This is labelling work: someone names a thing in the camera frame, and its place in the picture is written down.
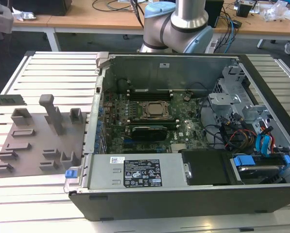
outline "green circuit board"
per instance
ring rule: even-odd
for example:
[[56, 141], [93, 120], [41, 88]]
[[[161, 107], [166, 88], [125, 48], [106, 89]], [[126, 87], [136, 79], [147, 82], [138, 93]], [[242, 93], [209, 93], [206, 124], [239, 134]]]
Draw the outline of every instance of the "green circuit board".
[[134, 126], [128, 124], [128, 119], [140, 119], [143, 116], [143, 106], [148, 101], [130, 101], [125, 96], [118, 96], [112, 100], [112, 112], [108, 121], [108, 149], [107, 153], [172, 153], [174, 148], [207, 148], [208, 142], [203, 129], [196, 118], [198, 100], [191, 99], [184, 101], [187, 96], [185, 92], [173, 94], [171, 101], [167, 103], [168, 117], [177, 119], [176, 124], [159, 123], [165, 127], [172, 127], [168, 130], [166, 139], [159, 142], [134, 142], [131, 138], [131, 130]]

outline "table leg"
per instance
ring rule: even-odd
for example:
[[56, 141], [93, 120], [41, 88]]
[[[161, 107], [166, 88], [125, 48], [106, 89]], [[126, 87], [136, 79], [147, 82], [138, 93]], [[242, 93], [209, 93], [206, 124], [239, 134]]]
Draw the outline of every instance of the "table leg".
[[258, 44], [257, 44], [257, 48], [262, 49], [263, 44], [266, 42], [266, 40], [259, 40]]
[[214, 53], [218, 40], [220, 39], [221, 35], [218, 33], [213, 34], [213, 37], [206, 47], [205, 53]]
[[54, 28], [47, 28], [45, 33], [47, 34], [49, 44], [51, 46], [52, 51], [61, 51], [61, 47], [59, 45], [56, 32]]

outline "blue cable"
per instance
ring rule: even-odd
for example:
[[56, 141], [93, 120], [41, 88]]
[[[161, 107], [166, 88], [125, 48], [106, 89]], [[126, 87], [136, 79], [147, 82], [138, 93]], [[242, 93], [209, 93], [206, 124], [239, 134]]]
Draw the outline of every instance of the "blue cable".
[[234, 26], [233, 26], [233, 22], [232, 22], [231, 18], [229, 18], [229, 17], [224, 17], [224, 16], [221, 16], [221, 17], [230, 20], [231, 27], [232, 27], [231, 37], [230, 37], [230, 39], [229, 39], [229, 43], [228, 43], [228, 45], [227, 45], [227, 47], [226, 47], [226, 50], [223, 52], [223, 53], [226, 53], [226, 52], [228, 51], [228, 49], [230, 48], [230, 46], [231, 46], [231, 41], [232, 41], [232, 38], [233, 38]]

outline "power supply label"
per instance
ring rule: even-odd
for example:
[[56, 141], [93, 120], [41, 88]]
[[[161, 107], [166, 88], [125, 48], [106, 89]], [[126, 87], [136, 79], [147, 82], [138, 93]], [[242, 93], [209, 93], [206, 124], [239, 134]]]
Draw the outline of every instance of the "power supply label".
[[162, 186], [160, 161], [124, 160], [123, 185], [126, 188]]

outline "slotted aluminum platform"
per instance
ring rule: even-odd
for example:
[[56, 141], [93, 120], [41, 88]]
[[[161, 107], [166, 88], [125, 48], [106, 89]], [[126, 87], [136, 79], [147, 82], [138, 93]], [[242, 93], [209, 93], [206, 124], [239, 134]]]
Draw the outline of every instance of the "slotted aluminum platform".
[[[94, 52], [27, 55], [2, 93], [21, 94], [31, 113], [45, 111], [38, 105], [41, 94], [53, 94], [54, 104], [61, 112], [80, 107], [89, 113], [96, 80], [95, 57]], [[250, 55], [250, 59], [290, 114], [290, 71], [285, 64], [269, 56]], [[0, 149], [11, 128], [13, 109], [0, 107]], [[271, 214], [89, 222], [63, 192], [64, 182], [64, 175], [1, 178], [0, 233], [25, 233], [32, 229], [34, 232], [47, 229], [49, 232], [226, 233], [239, 232], [240, 228], [290, 233], [290, 205]]]

